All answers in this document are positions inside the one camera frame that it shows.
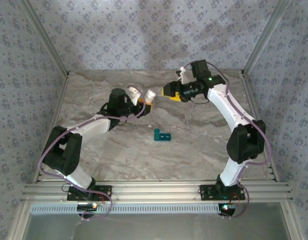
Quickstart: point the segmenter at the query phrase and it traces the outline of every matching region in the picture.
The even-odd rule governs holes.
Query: black bracket
[[[200,185],[198,192],[202,201],[245,200],[244,191],[238,185],[227,187],[223,194],[220,194],[215,185]]]
[[[94,185],[93,188],[90,190],[108,194],[110,197],[112,196],[112,186],[110,185]],[[77,201],[89,201],[89,202],[105,201],[105,202],[109,202],[110,200],[104,195],[83,192],[83,191],[76,189],[73,186],[70,186],[68,188],[67,201],[76,201],[76,202]]]

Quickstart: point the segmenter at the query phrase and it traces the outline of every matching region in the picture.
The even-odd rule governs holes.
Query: purple cable
[[[145,99],[145,95],[142,91],[140,91],[140,89],[138,87],[135,87],[135,86],[130,86],[130,87],[133,87],[135,88],[137,91],[140,92],[141,94],[141,98],[144,100]],[[96,117],[95,119],[90,119],[89,121],[87,122],[84,122],[76,127],[73,127],[65,132],[63,132],[61,135],[59,135],[52,143],[50,146],[48,146],[48,148],[45,150],[45,152],[42,154],[42,156],[40,157],[39,161],[38,161],[38,168],[39,170],[46,174],[46,175],[49,175],[49,176],[52,176],[52,177],[56,177],[56,178],[59,178],[59,179],[62,179],[62,180],[65,180],[65,182],[67,182],[68,184],[70,184],[71,186],[75,187],[76,189],[82,191],[82,192],[86,192],[86,193],[93,193],[93,194],[100,194],[100,195],[103,195],[105,197],[107,197],[110,201],[110,206],[108,208],[108,210],[101,216],[98,216],[98,217],[94,217],[94,218],[84,218],[83,216],[87,213],[91,213],[93,214],[92,212],[84,212],[82,215],[81,215],[81,220],[84,220],[84,221],[93,221],[93,220],[98,220],[98,219],[102,219],[104,218],[105,216],[107,216],[111,210],[112,210],[112,207],[113,207],[113,200],[112,198],[105,192],[101,192],[101,191],[94,191],[94,190],[88,190],[88,189],[84,189],[80,186],[77,186],[76,184],[74,184],[73,182],[71,182],[70,180],[64,178],[63,176],[61,175],[57,175],[57,174],[53,174],[53,173],[49,173],[47,171],[45,171],[43,168],[42,168],[42,162],[44,160],[44,158],[46,157],[46,155],[48,154],[48,152],[52,149],[52,147],[59,141],[61,140],[61,138],[63,138],[66,134],[69,134],[70,132],[78,129],[78,128],[82,128],[90,123],[93,123],[94,121],[97,121],[97,120],[101,120],[101,119],[116,119],[116,120],[121,120],[121,121],[127,121],[127,120],[133,120],[133,119],[136,119],[137,117],[139,117],[145,110],[145,107],[146,107],[146,103],[145,103],[145,100],[143,101],[143,107],[141,109],[141,111],[136,114],[135,116],[131,116],[131,117],[116,117],[116,116],[100,116],[100,117]]]
[[[195,61],[191,61],[189,63],[187,63],[186,65],[184,65],[184,68],[186,69],[190,64],[192,64],[193,62]],[[260,162],[260,163],[257,163],[257,162],[247,162],[246,165],[241,169],[241,171],[238,173],[237,175],[237,185],[240,187],[240,188],[243,188],[244,191],[246,192],[246,195],[247,195],[247,203],[246,203],[246,207],[243,209],[242,212],[240,212],[239,214],[235,215],[235,216],[228,216],[230,219],[235,219],[235,218],[238,218],[240,216],[242,216],[243,214],[246,213],[246,211],[248,210],[249,208],[249,204],[250,204],[250,194],[249,194],[249,191],[247,190],[247,188],[245,186],[243,186],[241,183],[240,183],[240,178],[241,176],[243,175],[243,172],[245,171],[245,169],[247,168],[247,166],[249,165],[255,165],[255,166],[263,166],[263,165],[266,165],[268,164],[270,161],[271,161],[271,158],[272,158],[272,147],[271,147],[271,144],[270,144],[270,141],[269,139],[266,137],[265,133],[252,121],[250,120],[249,118],[247,118],[244,113],[242,113],[236,106],[235,104],[232,102],[230,96],[229,96],[229,91],[230,91],[230,81],[228,80],[228,78],[225,76],[225,74],[217,67],[215,66],[213,63],[211,62],[208,62],[206,61],[206,63],[208,65],[211,65],[213,68],[215,68],[221,75],[222,77],[226,80],[226,89],[225,89],[225,93],[226,93],[226,98],[229,102],[229,104],[234,108],[234,110],[241,116],[241,118],[244,118],[248,123],[250,123],[260,134],[261,136],[264,138],[264,141],[266,143],[266,146],[267,146],[267,149],[268,149],[268,156],[267,156],[267,159],[264,161],[264,162]]]

